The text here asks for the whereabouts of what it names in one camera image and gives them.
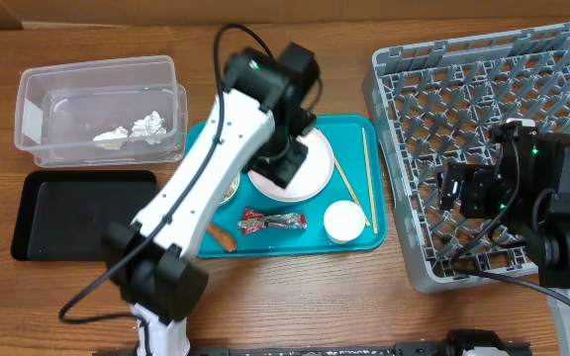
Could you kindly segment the red foil snack wrapper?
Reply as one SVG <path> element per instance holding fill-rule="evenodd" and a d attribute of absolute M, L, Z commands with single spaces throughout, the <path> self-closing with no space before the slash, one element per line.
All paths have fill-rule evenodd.
<path fill-rule="evenodd" d="M 281 229 L 306 229 L 307 219 L 304 214 L 288 213 L 266 215 L 251 208 L 245 208 L 237 227 L 243 235 L 258 232 L 268 227 Z"/>

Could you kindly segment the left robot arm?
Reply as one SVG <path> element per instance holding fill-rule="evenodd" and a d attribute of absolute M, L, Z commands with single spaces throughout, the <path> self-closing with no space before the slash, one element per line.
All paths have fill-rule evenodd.
<path fill-rule="evenodd" d="M 136 318 L 140 355 L 185 355 L 186 321 L 208 284 L 193 262 L 238 173 L 284 188 L 306 159 L 316 117 L 301 104 L 320 80 L 314 54 L 290 43 L 273 58 L 247 47 L 227 61 L 222 92 L 175 173 L 130 224 L 101 237 L 111 280 Z"/>

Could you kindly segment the wooden chopstick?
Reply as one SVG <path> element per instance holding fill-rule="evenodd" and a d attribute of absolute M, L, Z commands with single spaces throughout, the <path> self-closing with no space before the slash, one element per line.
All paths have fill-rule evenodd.
<path fill-rule="evenodd" d="M 351 197 L 351 200 L 353 201 L 353 203 L 364 213 L 363 208 L 357 198 L 357 196 L 355 195 L 355 192 L 353 190 L 353 188 L 350 185 L 350 182 L 348 181 L 341 165 L 339 164 L 337 157 L 334 155 L 333 156 L 333 161 L 334 161 L 334 166 L 338 171 L 338 174 L 343 182 L 343 184 L 345 185 L 345 188 L 347 189 L 349 196 Z M 366 214 L 364 213 L 364 221 L 365 221 L 365 226 L 370 226 L 370 221 L 368 219 L 368 217 L 366 216 Z"/>
<path fill-rule="evenodd" d="M 376 216 L 375 196 L 374 196 L 374 191 L 373 191 L 370 155 L 369 155 L 368 141 L 367 141 L 366 129 L 365 128 L 361 129 L 361 134 L 362 134 L 362 144 L 363 144 L 365 167 L 366 167 L 369 203 L 370 203 L 370 209 L 371 209 L 371 224 L 372 224 L 373 233 L 377 234 L 378 233 L 378 223 L 377 223 L 377 216 Z"/>

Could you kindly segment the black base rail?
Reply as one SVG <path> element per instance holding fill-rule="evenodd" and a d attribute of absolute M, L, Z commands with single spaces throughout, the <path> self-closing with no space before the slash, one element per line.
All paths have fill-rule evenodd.
<path fill-rule="evenodd" d="M 453 329 L 441 341 L 398 342 L 393 346 L 229 349 L 196 348 L 190 356 L 531 356 L 528 342 L 503 341 L 494 331 Z"/>

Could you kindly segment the white bowl with food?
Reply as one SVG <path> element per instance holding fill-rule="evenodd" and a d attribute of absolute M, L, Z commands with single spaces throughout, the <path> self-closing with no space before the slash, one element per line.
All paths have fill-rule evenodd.
<path fill-rule="evenodd" d="M 232 197 L 236 194 L 238 190 L 239 184 L 240 184 L 240 174 L 238 173 L 237 176 L 232 181 L 231 185 L 229 186 L 229 189 L 224 195 L 224 198 L 220 201 L 220 206 L 226 204 L 232 199 Z"/>

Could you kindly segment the large pink plate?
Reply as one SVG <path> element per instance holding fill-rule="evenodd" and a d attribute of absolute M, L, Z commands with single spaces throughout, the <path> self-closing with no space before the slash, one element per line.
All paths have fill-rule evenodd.
<path fill-rule="evenodd" d="M 258 173 L 248 173 L 252 185 L 264 196 L 278 202 L 297 203 L 315 197 L 328 185 L 334 168 L 333 149 L 328 139 L 321 131 L 313 129 L 298 137 L 298 141 L 308 148 L 308 154 L 285 189 Z"/>

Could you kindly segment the white cup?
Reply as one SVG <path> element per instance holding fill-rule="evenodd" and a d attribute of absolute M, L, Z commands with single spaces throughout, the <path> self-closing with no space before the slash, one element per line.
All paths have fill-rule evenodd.
<path fill-rule="evenodd" d="M 336 201 L 324 213 L 324 229 L 328 238 L 338 244 L 356 239 L 366 226 L 362 209 L 350 201 Z"/>

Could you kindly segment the grey dishwasher rack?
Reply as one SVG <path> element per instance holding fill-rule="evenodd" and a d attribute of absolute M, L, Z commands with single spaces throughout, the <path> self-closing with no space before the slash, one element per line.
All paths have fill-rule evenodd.
<path fill-rule="evenodd" d="M 362 89 L 411 285 L 421 293 L 478 285 L 449 260 L 482 223 L 439 209 L 437 176 L 452 161 L 495 162 L 489 129 L 509 118 L 570 134 L 570 23 L 383 47 Z"/>

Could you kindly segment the white tissue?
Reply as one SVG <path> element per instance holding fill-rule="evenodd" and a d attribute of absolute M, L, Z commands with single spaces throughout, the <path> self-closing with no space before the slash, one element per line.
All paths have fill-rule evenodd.
<path fill-rule="evenodd" d="M 143 119 L 134 121 L 130 129 L 117 127 L 113 131 L 96 135 L 93 140 L 100 148 L 107 150 L 120 150 L 123 138 L 144 137 L 148 144 L 161 142 L 161 136 L 167 133 L 167 128 L 163 125 L 164 118 L 157 111 L 153 111 Z"/>

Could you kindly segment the orange carrot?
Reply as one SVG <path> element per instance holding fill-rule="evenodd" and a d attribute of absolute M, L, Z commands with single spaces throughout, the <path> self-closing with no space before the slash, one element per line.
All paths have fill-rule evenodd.
<path fill-rule="evenodd" d="M 207 226 L 207 233 L 210 234 L 227 252 L 235 252 L 237 250 L 238 245 L 236 239 L 218 225 L 210 222 Z"/>

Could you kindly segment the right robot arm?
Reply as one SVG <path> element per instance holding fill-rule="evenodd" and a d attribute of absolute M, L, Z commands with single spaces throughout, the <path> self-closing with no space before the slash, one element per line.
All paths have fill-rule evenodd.
<path fill-rule="evenodd" d="M 570 134 L 544 133 L 531 119 L 508 119 L 490 128 L 501 156 L 495 164 L 449 163 L 439 174 L 439 207 L 455 204 L 483 227 L 451 258 L 469 253 L 500 226 L 522 237 L 538 281 L 481 271 L 467 275 L 515 284 L 548 297 L 559 351 L 570 355 Z"/>

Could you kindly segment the clear plastic storage bin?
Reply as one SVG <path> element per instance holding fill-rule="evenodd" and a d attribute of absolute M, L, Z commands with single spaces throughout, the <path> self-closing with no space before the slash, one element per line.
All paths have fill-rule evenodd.
<path fill-rule="evenodd" d="M 107 150 L 93 138 L 153 111 L 164 118 L 161 142 L 123 138 Z M 27 69 L 15 110 L 14 143 L 42 168 L 175 162 L 185 152 L 187 97 L 167 55 L 86 61 Z"/>

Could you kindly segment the black plastic tray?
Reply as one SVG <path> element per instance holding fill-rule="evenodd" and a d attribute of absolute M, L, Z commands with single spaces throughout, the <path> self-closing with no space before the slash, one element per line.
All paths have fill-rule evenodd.
<path fill-rule="evenodd" d="M 24 181 L 11 256 L 101 261 L 104 229 L 130 223 L 156 192 L 156 177 L 148 170 L 32 172 Z"/>

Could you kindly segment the teal serving tray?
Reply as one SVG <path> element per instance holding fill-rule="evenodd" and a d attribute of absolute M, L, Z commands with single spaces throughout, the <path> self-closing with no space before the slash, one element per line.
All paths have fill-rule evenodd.
<path fill-rule="evenodd" d="M 375 196 L 378 233 L 367 226 L 362 234 L 351 242 L 332 242 L 324 229 L 324 213 L 334 202 L 351 197 L 338 172 L 332 174 L 328 185 L 315 197 L 297 203 L 272 200 L 261 194 L 250 182 L 248 175 L 240 176 L 236 194 L 214 214 L 213 223 L 230 233 L 237 241 L 237 250 L 227 252 L 211 235 L 207 234 L 198 256 L 202 259 L 228 257 L 265 257 L 370 250 L 384 240 L 387 218 L 377 138 L 370 121 L 358 115 L 329 115 L 317 120 L 316 128 L 328 139 L 333 154 L 337 157 L 364 213 L 370 218 L 366 167 L 361 129 L 366 129 L 370 155 L 372 184 Z M 251 208 L 268 215 L 298 213 L 307 219 L 306 229 L 281 229 L 268 227 L 255 233 L 243 235 L 238 228 L 243 210 Z"/>

